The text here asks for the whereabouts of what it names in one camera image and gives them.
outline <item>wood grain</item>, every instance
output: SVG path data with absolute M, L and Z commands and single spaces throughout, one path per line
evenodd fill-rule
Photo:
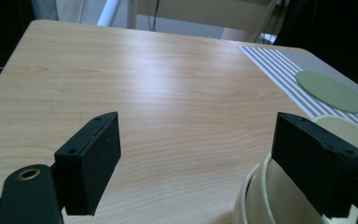
M 122 158 L 96 216 L 65 223 L 230 223 L 277 112 L 305 116 L 238 45 L 251 46 L 35 21 L 0 76 L 0 193 L 117 111 Z

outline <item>white bowl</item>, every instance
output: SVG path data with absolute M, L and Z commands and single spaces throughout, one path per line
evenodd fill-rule
M 256 169 L 260 164 L 257 164 L 246 176 L 245 181 L 243 182 L 240 193 L 238 194 L 237 200 L 235 201 L 234 211 L 232 212 L 232 223 L 233 224 L 248 224 L 246 217 L 246 208 L 245 208 L 245 199 L 246 192 L 251 182 L 252 176 L 254 175 Z
M 275 161 L 270 160 L 267 170 L 267 194 L 276 223 L 324 224 L 305 194 Z
M 267 169 L 271 154 L 269 153 L 252 176 L 245 198 L 245 212 L 249 224 L 275 224 L 274 216 L 269 207 L 267 195 Z

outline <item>gray and white striped mat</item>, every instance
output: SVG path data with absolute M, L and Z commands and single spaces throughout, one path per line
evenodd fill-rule
M 309 52 L 241 47 L 240 49 L 278 85 L 311 119 L 335 115 L 358 124 L 358 114 L 343 112 L 309 95 L 296 82 L 301 71 L 319 73 L 335 79 L 358 93 L 358 84 Z

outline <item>dark background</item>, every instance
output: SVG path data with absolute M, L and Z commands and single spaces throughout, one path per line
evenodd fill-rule
M 358 83 L 358 0 L 291 0 L 274 45 L 307 49 Z

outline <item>light green plate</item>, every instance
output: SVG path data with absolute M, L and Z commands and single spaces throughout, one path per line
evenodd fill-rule
M 330 77 L 312 72 L 299 72 L 298 84 L 327 105 L 358 114 L 358 94 Z

